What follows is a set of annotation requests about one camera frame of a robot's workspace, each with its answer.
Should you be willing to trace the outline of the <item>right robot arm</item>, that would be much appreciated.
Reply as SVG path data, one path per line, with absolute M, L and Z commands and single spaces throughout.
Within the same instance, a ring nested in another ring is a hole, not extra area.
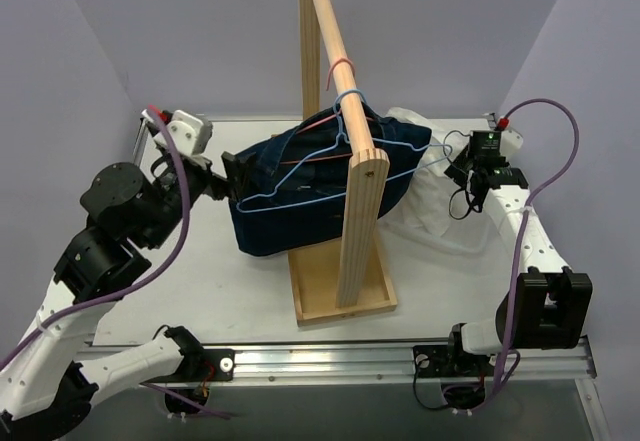
M 455 373 L 480 356 L 510 349 L 572 349 L 582 335 L 593 285 L 558 254 L 529 200 L 523 172 L 501 153 L 502 133 L 473 131 L 445 174 L 465 192 L 473 211 L 487 215 L 513 255 L 508 292 L 493 317 L 452 328 L 444 361 Z

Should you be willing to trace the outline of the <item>white pleated skirt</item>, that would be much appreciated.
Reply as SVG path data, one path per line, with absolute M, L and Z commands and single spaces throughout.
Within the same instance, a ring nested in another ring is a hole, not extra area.
M 436 119 L 401 107 L 392 107 L 387 114 L 432 131 L 432 146 L 423 155 L 419 169 L 411 177 L 406 194 L 383 220 L 387 225 L 414 229 L 441 238 L 451 226 L 449 199 L 456 189 L 445 170 L 462 151 L 474 129 L 488 126 L 485 119 Z

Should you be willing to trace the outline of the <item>pink wire hanger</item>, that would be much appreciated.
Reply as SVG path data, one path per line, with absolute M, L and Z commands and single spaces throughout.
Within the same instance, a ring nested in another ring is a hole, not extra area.
M 346 63 L 350 67 L 351 72 L 352 72 L 352 76 L 356 75 L 355 66 L 354 66 L 353 62 L 348 57 L 345 57 L 345 56 L 340 57 L 339 59 L 334 61 L 331 64 L 331 66 L 329 67 L 329 69 L 328 69 L 327 80 L 326 80 L 326 91 L 328 91 L 329 87 L 331 86 L 331 82 L 333 80 L 333 73 L 334 73 L 335 68 L 338 65 L 340 65 L 341 63 Z M 376 120 L 379 119 L 379 117 L 373 111 L 371 111 L 366 105 L 363 105 L 363 107 L 364 107 L 364 112 L 365 112 L 365 119 L 368 122 L 373 122 L 373 121 L 376 121 Z M 317 127 L 319 127 L 319 126 L 321 126 L 321 125 L 323 125 L 323 124 L 325 124 L 327 122 L 330 122 L 332 120 L 336 120 L 337 117 L 341 114 L 340 102 L 337 102 L 337 112 L 336 113 L 333 112 L 333 107 L 331 107 L 329 109 L 329 111 L 330 111 L 330 113 L 327 116 L 323 117 L 322 119 L 318 119 L 318 120 L 314 121 L 313 123 L 309 124 L 306 127 L 301 128 L 297 132 L 297 134 L 300 135 L 300 134 L 305 133 L 307 131 L 310 131 L 310 130 L 312 130 L 314 128 L 317 128 Z

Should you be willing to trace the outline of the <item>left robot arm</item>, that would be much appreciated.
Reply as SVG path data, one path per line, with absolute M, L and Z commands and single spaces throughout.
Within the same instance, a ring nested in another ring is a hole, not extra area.
M 185 327 L 166 326 L 144 345 L 92 361 L 75 356 L 88 335 L 150 268 L 142 249 L 157 249 L 184 230 L 200 195 L 229 192 L 225 178 L 183 158 L 148 180 L 133 163 L 101 170 L 80 204 L 86 227 L 56 263 L 45 300 L 20 342 L 1 364 L 1 437 L 57 440 L 104 400 L 158 377 L 190 380 L 209 365 L 205 349 Z

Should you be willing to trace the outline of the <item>dark blue denim skirt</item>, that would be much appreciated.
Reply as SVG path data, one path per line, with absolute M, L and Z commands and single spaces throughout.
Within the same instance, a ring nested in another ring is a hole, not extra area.
M 352 155 L 346 129 L 336 119 L 297 134 L 327 116 L 329 109 L 236 153 L 255 154 L 242 198 L 229 203 L 241 252 L 270 256 L 341 236 Z M 385 215 L 407 192 L 432 131 L 373 112 L 379 119 L 366 120 L 367 125 L 375 147 L 386 152 L 390 163 L 379 209 Z

